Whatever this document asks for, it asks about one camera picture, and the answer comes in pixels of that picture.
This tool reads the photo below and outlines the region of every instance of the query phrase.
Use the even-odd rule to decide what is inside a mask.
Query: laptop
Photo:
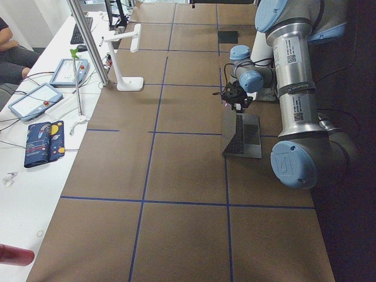
[[[237,113],[227,104],[223,112],[221,135],[223,155],[262,158],[258,116]]]

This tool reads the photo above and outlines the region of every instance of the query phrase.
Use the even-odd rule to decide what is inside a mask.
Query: desk lamp
[[[141,35],[141,24],[137,23],[132,32],[126,32],[122,34],[112,35],[105,38],[105,42],[108,43],[108,48],[110,50],[113,68],[115,70],[117,89],[118,91],[140,91],[143,87],[143,78],[141,77],[123,77],[120,71],[119,65],[117,63],[115,51],[112,46],[112,42],[119,41],[123,38],[132,37],[132,43],[130,44],[130,52],[135,53],[139,49]]]

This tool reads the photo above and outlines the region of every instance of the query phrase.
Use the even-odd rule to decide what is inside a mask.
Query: computer mouse
[[[80,44],[77,46],[77,51],[78,52],[84,52],[84,51],[87,51],[88,48],[86,47],[86,45],[83,45],[83,44]]]

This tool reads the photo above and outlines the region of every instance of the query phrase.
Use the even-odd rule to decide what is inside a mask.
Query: cable
[[[15,91],[13,94],[18,94],[20,93],[20,95],[24,95],[24,96],[27,96],[29,98],[33,98],[35,100],[39,100],[39,101],[43,101],[43,102],[50,102],[50,103],[57,103],[57,101],[51,101],[51,100],[44,100],[44,99],[38,99],[36,97],[33,97],[31,96],[32,92],[31,93],[26,93],[25,91]]]
[[[12,125],[14,125],[15,123],[19,122],[20,120],[21,120],[21,118],[17,118],[17,120],[14,123],[11,123],[10,125],[5,126],[4,128],[0,129],[0,132],[2,132],[4,129],[10,128]]]
[[[49,75],[49,74],[54,74],[55,72],[37,72],[37,73],[33,73],[32,75],[28,75],[24,78],[24,80],[26,78],[30,78],[31,76],[35,76],[35,75],[43,75],[43,74],[46,74],[46,75]]]
[[[335,69],[335,70],[332,70],[330,73],[327,73],[326,75],[320,77],[319,79],[317,79],[315,81],[315,83],[323,80],[324,78],[327,78],[328,76],[336,73],[336,72],[340,72],[341,70],[344,71],[350,67],[353,66],[353,64],[355,63],[355,58],[356,58],[356,53],[357,53],[357,37],[358,37],[358,21],[359,21],[359,0],[356,1],[357,3],[357,17],[356,17],[356,20],[355,20],[355,36],[354,36],[354,48],[353,48],[353,54],[352,54],[352,60],[350,62],[349,65],[347,66],[343,66],[342,68],[338,68],[338,69]]]
[[[30,78],[29,76],[25,77],[22,81],[25,81],[25,79],[30,79],[32,82],[34,82],[36,85],[40,86],[40,84],[38,82],[36,82],[35,80],[33,80],[32,78]]]
[[[1,141],[1,140],[0,140],[0,142],[1,142],[1,143],[5,143],[5,144],[8,144],[8,145],[12,145],[12,146],[20,147],[20,148],[23,148],[23,149],[25,149],[25,150],[26,150],[26,148],[25,148],[25,147],[23,147],[23,146],[21,146],[21,145],[17,145],[17,144],[13,144],[13,143],[8,143],[8,142],[6,142],[6,141]]]
[[[91,80],[93,74],[96,73],[96,70],[94,70],[83,82],[82,84],[80,85],[80,88],[85,86],[85,85],[88,85],[89,84],[89,81]]]
[[[358,127],[358,130],[357,130],[356,134],[354,135],[354,137],[352,137],[352,139],[356,139],[359,136],[362,126],[361,126],[360,122],[358,121],[358,119],[353,114],[345,112],[344,110],[337,110],[337,109],[318,108],[317,110],[327,110],[327,111],[330,111],[330,112],[338,112],[338,113],[342,113],[344,115],[348,115],[349,117],[351,117],[353,119],[353,121],[356,123],[356,125]]]
[[[227,63],[227,64],[225,64],[224,67],[223,67],[224,78],[225,78],[225,80],[226,80],[226,84],[225,84],[224,90],[220,89],[220,92],[214,92],[213,95],[218,95],[218,94],[221,94],[221,95],[222,95],[222,94],[226,91],[227,84],[229,83],[229,80],[228,80],[228,78],[227,78],[227,74],[226,74],[226,67],[229,66],[229,65],[230,65],[230,66],[233,66],[234,64],[233,64],[233,63]]]

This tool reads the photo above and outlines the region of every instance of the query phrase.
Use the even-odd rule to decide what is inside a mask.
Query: laptop keyboard
[[[86,19],[86,23],[88,24],[89,29],[91,29],[92,24],[93,24],[93,18],[91,16],[88,16],[85,19]],[[73,34],[72,34],[72,39],[70,40],[70,44],[82,44],[82,43],[83,43],[82,34],[76,24],[73,29]]]
[[[229,154],[244,154],[244,133],[242,115],[236,115],[236,132],[224,152]]]

